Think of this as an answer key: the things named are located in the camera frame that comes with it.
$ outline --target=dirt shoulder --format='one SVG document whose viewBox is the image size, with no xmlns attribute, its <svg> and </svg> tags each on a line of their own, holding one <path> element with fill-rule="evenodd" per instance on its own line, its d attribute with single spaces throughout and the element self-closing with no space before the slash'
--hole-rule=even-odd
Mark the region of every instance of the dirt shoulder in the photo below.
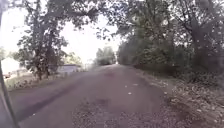
<svg viewBox="0 0 224 128">
<path fill-rule="evenodd" d="M 200 116 L 212 127 L 224 127 L 223 89 L 208 88 L 174 78 L 154 76 L 142 70 L 137 70 L 137 72 L 151 85 L 161 88 L 167 95 L 167 101 L 173 107 Z"/>
</svg>

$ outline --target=distant trees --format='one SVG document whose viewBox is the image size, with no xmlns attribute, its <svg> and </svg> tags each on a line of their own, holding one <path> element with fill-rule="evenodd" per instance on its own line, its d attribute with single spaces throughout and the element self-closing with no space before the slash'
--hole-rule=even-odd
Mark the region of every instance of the distant trees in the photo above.
<svg viewBox="0 0 224 128">
<path fill-rule="evenodd" d="M 77 64 L 77 65 L 82 65 L 81 58 L 77 56 L 74 52 L 71 52 L 66 55 L 66 57 L 63 59 L 63 62 L 65 64 Z"/>
<path fill-rule="evenodd" d="M 104 47 L 98 49 L 96 53 L 95 63 L 97 65 L 110 65 L 116 63 L 116 58 L 111 47 Z"/>
</svg>

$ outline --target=sky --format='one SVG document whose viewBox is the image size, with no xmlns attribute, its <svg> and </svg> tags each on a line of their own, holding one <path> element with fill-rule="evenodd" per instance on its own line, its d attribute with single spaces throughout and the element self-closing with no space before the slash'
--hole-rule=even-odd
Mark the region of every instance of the sky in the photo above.
<svg viewBox="0 0 224 128">
<path fill-rule="evenodd" d="M 24 13 L 19 9 L 11 9 L 5 11 L 2 16 L 2 24 L 0 30 L 0 46 L 8 52 L 17 51 L 18 40 L 23 36 L 26 29 L 24 26 Z M 100 16 L 99 22 L 94 25 L 100 28 L 107 27 L 111 32 L 116 31 L 114 26 L 106 26 L 106 19 Z M 84 26 L 82 31 L 74 31 L 72 23 L 66 23 L 61 35 L 68 41 L 68 46 L 64 50 L 68 52 L 75 52 L 81 57 L 83 63 L 89 63 L 90 60 L 95 58 L 98 48 L 104 46 L 111 46 L 116 52 L 119 38 L 108 42 L 107 40 L 97 39 L 95 33 L 97 31 L 91 28 L 91 25 Z"/>
</svg>

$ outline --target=tree canopy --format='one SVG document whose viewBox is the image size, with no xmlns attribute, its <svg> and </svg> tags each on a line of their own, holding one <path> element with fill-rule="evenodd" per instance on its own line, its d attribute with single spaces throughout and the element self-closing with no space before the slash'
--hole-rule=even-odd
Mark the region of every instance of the tree canopy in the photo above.
<svg viewBox="0 0 224 128">
<path fill-rule="evenodd" d="M 121 64 L 215 85 L 223 74 L 223 6 L 215 0 L 114 2 Z"/>
</svg>

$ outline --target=road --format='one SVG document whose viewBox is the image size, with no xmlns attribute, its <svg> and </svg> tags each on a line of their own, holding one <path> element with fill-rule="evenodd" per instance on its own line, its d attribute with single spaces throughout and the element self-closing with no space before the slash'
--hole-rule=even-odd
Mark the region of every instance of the road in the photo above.
<svg viewBox="0 0 224 128">
<path fill-rule="evenodd" d="M 136 70 L 120 65 L 10 95 L 21 128 L 204 127 L 203 120 L 169 105 L 164 93 Z M 7 127 L 4 119 L 1 114 L 1 128 Z"/>
</svg>

